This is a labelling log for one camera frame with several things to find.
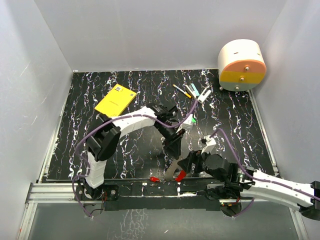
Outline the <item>red key tag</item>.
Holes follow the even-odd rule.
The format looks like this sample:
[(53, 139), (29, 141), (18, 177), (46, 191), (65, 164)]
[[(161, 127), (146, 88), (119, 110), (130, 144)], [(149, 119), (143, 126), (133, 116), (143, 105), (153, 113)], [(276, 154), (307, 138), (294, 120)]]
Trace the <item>red key tag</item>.
[(153, 183), (159, 183), (159, 182), (161, 181), (159, 178), (154, 177), (154, 176), (150, 177), (149, 180), (150, 180), (151, 182), (153, 182)]

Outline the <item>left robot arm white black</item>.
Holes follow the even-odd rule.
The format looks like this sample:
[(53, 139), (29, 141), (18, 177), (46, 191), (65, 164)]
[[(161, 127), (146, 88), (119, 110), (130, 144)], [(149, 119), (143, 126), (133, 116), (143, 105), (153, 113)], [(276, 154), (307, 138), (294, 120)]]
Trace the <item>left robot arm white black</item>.
[(116, 152), (120, 139), (132, 132), (155, 127), (162, 135), (163, 148), (168, 155), (179, 159), (181, 140), (186, 132), (179, 124), (173, 127), (177, 107), (168, 109), (163, 105), (148, 104), (139, 110), (119, 117), (103, 117), (104, 126), (85, 141), (87, 145), (89, 171), (85, 177), (86, 194), (93, 200), (103, 195), (104, 173), (107, 160)]

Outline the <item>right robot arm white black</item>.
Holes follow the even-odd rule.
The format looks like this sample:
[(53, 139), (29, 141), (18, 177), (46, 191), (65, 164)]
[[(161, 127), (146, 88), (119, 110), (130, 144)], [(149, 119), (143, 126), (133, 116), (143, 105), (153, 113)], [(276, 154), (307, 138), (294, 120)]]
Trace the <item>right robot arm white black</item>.
[(240, 199), (263, 199), (298, 211), (303, 217), (320, 219), (320, 183), (296, 183), (266, 174), (252, 167), (228, 162), (218, 154), (191, 151), (178, 162), (179, 182), (187, 174), (205, 172), (218, 181), (218, 185), (205, 190), (210, 200), (233, 199), (222, 203), (220, 209), (229, 217), (242, 212)]

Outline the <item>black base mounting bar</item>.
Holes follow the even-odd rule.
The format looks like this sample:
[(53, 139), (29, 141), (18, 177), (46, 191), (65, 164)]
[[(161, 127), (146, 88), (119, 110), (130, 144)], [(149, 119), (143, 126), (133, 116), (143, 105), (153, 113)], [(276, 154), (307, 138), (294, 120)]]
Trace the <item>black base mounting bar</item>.
[(79, 179), (72, 190), (81, 207), (98, 203), (99, 211), (203, 209), (235, 217), (246, 209), (238, 189), (213, 178), (106, 180), (95, 189)]

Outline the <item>yellow white pen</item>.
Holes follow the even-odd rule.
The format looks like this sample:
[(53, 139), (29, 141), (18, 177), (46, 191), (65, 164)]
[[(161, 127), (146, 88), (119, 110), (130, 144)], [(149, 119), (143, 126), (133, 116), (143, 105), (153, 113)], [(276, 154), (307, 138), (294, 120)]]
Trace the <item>yellow white pen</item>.
[(184, 94), (186, 97), (188, 97), (189, 99), (192, 99), (191, 95), (188, 94), (185, 90), (181, 89), (180, 87), (178, 87), (177, 85), (173, 84), (173, 87), (178, 90), (179, 92), (181, 92), (182, 94)]

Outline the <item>white clip tool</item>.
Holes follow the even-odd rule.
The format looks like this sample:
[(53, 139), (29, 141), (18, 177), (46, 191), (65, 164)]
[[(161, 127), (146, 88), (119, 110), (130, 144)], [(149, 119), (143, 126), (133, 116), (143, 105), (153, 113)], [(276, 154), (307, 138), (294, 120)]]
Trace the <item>white clip tool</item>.
[(197, 101), (200, 103), (200, 104), (203, 104), (206, 99), (208, 98), (208, 96), (211, 94), (211, 90), (209, 87), (206, 87), (202, 92), (201, 94), (197, 97)]

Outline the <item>light blue marker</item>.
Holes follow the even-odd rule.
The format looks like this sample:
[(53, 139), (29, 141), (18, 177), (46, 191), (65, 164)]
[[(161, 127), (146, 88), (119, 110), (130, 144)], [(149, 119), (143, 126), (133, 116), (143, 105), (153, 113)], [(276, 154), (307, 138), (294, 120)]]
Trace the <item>light blue marker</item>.
[(186, 92), (193, 98), (196, 99), (198, 97), (198, 94), (196, 93), (195, 89), (192, 87), (192, 85), (184, 85), (184, 88), (186, 90)]

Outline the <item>yellow notebook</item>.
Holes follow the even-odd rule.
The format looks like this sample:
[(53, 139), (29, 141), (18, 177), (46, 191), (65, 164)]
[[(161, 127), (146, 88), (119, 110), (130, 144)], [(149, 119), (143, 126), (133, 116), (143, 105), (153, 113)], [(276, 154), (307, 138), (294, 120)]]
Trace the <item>yellow notebook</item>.
[(118, 117), (136, 97), (132, 90), (116, 84), (95, 106), (95, 110), (108, 117)]

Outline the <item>round pastel drawer cabinet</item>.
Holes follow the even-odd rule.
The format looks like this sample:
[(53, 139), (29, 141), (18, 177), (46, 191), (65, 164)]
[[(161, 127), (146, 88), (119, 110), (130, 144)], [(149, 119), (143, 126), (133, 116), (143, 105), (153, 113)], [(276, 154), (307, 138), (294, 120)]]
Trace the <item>round pastel drawer cabinet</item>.
[(217, 66), (220, 87), (232, 92), (253, 89), (267, 73), (260, 46), (250, 39), (226, 43), (218, 54)]

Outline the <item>aluminium frame rail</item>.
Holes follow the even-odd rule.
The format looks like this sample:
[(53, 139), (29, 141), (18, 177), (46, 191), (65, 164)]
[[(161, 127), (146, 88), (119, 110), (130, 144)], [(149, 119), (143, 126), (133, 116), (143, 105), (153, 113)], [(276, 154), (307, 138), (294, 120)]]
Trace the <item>aluminium frame rail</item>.
[(70, 183), (32, 183), (17, 238), (93, 239), (104, 226), (100, 208), (97, 201), (77, 202)]

